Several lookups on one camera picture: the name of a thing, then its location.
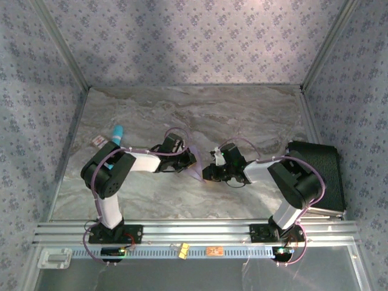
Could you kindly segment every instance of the patterned wall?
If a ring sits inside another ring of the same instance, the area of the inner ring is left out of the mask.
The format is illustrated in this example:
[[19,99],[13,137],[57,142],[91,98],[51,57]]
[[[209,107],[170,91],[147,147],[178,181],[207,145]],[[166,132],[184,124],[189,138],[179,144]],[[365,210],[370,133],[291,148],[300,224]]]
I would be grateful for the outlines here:
[[92,86],[300,84],[344,0],[45,0]]
[[28,1],[0,2],[0,290],[52,203],[80,89]]
[[324,142],[341,151],[350,218],[388,290],[388,2],[358,8],[308,95]]

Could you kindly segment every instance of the black case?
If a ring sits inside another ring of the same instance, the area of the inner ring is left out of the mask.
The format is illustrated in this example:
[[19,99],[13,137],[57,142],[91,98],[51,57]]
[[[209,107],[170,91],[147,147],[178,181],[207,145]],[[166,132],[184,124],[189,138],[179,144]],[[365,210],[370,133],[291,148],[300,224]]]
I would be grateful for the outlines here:
[[326,183],[324,198],[312,208],[324,210],[329,215],[343,215],[345,213],[344,189],[340,171],[340,155],[335,147],[308,142],[292,141],[288,144],[289,151],[296,150],[313,166]]

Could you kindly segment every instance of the marble tabletop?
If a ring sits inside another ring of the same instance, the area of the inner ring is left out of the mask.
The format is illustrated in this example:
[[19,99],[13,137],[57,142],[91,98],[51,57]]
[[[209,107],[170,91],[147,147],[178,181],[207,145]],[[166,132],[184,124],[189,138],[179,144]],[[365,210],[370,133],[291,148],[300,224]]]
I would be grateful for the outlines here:
[[[233,136],[249,139],[268,158],[283,154],[290,140],[307,140],[298,94],[298,86],[286,85],[90,89],[52,219],[96,218],[80,171],[97,151],[92,139],[111,138],[115,125],[124,128],[122,146],[139,148],[161,143],[170,127],[183,127],[204,166],[212,162],[209,151]],[[236,144],[246,160],[256,158],[249,145]],[[268,218],[281,203],[271,179],[233,189],[185,173],[134,172],[118,193],[125,219]]]

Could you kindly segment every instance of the black mounting plate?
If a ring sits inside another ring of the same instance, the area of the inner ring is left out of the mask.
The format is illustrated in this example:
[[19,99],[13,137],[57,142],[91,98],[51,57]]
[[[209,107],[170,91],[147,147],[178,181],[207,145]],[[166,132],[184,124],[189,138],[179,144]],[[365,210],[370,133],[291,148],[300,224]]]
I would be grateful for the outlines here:
[[302,228],[298,225],[294,225],[281,238],[279,231],[269,224],[251,224],[249,225],[249,234],[251,243],[277,243],[279,241],[286,243],[289,238],[293,238],[291,243],[304,242]]
[[94,226],[89,235],[89,244],[132,244],[134,239],[135,244],[140,244],[143,236],[143,226],[140,224],[123,224],[116,233],[107,233],[106,227],[103,224]]

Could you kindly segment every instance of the aluminum rail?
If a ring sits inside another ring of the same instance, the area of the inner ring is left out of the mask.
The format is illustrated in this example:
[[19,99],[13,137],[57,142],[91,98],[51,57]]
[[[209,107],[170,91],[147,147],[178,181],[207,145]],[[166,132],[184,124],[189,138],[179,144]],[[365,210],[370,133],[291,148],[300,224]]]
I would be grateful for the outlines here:
[[[250,224],[266,220],[166,220],[127,221],[144,226],[142,246],[169,246],[189,243],[192,246],[238,246],[251,244]],[[354,221],[303,219],[310,247],[349,246],[360,241]],[[46,222],[38,225],[33,244],[40,247],[76,247],[82,244],[85,222]],[[254,245],[280,246],[280,243]]]

